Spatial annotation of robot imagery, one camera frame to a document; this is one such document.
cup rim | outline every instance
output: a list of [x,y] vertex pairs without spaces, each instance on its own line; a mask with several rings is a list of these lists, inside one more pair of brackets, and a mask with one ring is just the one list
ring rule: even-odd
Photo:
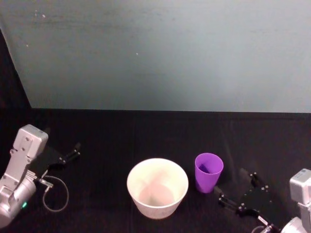
[[[202,170],[198,167],[196,161],[197,161],[197,159],[199,158],[199,156],[202,156],[202,155],[204,155],[204,154],[212,155],[212,156],[216,157],[216,158],[221,162],[222,168],[220,169],[219,172],[216,172],[216,173],[207,173],[207,172],[202,171]],[[224,169],[224,162],[223,162],[223,160],[222,160],[218,155],[213,154],[213,153],[208,153],[208,152],[199,154],[199,155],[195,158],[194,164],[195,164],[195,168],[197,168],[197,170],[200,171],[200,173],[203,173],[203,174],[206,174],[206,175],[218,175],[218,174],[220,174],[220,173],[223,171],[223,169]]]
[[[181,197],[180,197],[179,199],[177,199],[176,201],[172,202],[171,204],[168,204],[168,205],[161,205],[161,206],[148,205],[148,204],[145,204],[145,203],[143,203],[143,202],[137,200],[136,198],[134,198],[134,197],[132,196],[130,190],[129,190],[129,184],[128,184],[128,182],[129,182],[129,177],[130,177],[132,171],[133,171],[138,165],[141,165],[142,163],[145,163],[145,162],[150,161],[150,160],[165,160],[166,162],[172,163],[172,164],[174,164],[175,166],[177,166],[177,167],[178,167],[179,169],[181,169],[181,171],[185,174],[185,177],[186,177],[186,188],[185,188],[185,191],[184,191],[184,193],[181,195]],[[180,165],[178,165],[177,163],[173,162],[172,160],[164,159],[164,158],[150,158],[150,159],[145,159],[145,160],[140,161],[139,163],[137,163],[137,164],[131,169],[131,171],[129,172],[129,174],[128,174],[128,176],[127,176],[126,186],[127,186],[127,191],[129,192],[131,198],[132,198],[134,201],[136,201],[136,202],[138,202],[139,204],[141,204],[141,205],[143,205],[143,206],[145,206],[145,207],[148,207],[148,208],[152,208],[152,209],[164,209],[164,208],[171,207],[171,206],[174,206],[174,205],[178,204],[178,203],[185,197],[185,195],[186,195],[187,192],[188,192],[188,188],[189,188],[189,179],[188,179],[188,176],[187,176],[186,172],[184,171],[184,169],[183,169]]]

gray wall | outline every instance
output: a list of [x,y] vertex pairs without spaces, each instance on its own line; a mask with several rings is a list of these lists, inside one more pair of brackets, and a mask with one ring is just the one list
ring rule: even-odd
[[2,0],[33,107],[311,112],[309,0]]

purple plastic cup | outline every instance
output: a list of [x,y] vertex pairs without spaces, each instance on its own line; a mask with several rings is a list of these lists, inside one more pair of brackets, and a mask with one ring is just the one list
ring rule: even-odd
[[202,153],[194,163],[196,189],[201,193],[212,192],[223,171],[223,161],[216,154]]

bowl rim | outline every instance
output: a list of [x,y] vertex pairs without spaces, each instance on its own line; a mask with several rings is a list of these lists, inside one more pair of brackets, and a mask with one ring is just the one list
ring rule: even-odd
[[[168,205],[153,206],[153,205],[145,204],[145,203],[143,203],[143,202],[137,200],[136,198],[134,198],[134,197],[132,196],[131,192],[129,191],[129,187],[128,187],[128,186],[129,186],[129,184],[128,184],[128,182],[129,182],[129,177],[130,177],[132,171],[133,171],[137,166],[141,165],[142,163],[146,163],[147,161],[150,161],[150,160],[165,160],[166,162],[169,162],[169,163],[171,163],[171,164],[174,164],[174,166],[177,166],[177,167],[182,171],[182,173],[185,175],[185,177],[186,177],[186,188],[185,188],[184,193],[181,195],[181,197],[180,197],[178,200],[176,200],[176,201],[174,201],[174,202],[172,202],[171,204],[168,204]],[[129,174],[128,174],[128,176],[127,176],[126,186],[127,186],[127,191],[129,192],[131,198],[132,198],[134,201],[136,201],[137,203],[141,204],[142,206],[145,206],[145,207],[148,207],[148,208],[152,208],[152,209],[164,209],[164,208],[168,208],[168,207],[174,206],[174,205],[176,205],[176,204],[178,204],[179,202],[182,201],[182,199],[185,197],[185,195],[187,194],[188,189],[189,189],[189,179],[188,179],[188,176],[187,176],[185,170],[184,170],[179,164],[175,163],[174,161],[169,160],[169,159],[164,159],[164,158],[150,158],[150,159],[145,159],[145,160],[140,161],[139,163],[137,163],[137,164],[131,169],[131,171],[129,172]]]

white bowl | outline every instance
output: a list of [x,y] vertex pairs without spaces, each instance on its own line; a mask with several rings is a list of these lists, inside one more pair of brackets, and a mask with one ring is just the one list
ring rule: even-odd
[[153,158],[138,163],[127,177],[127,190],[148,218],[170,216],[188,191],[185,171],[173,161]]

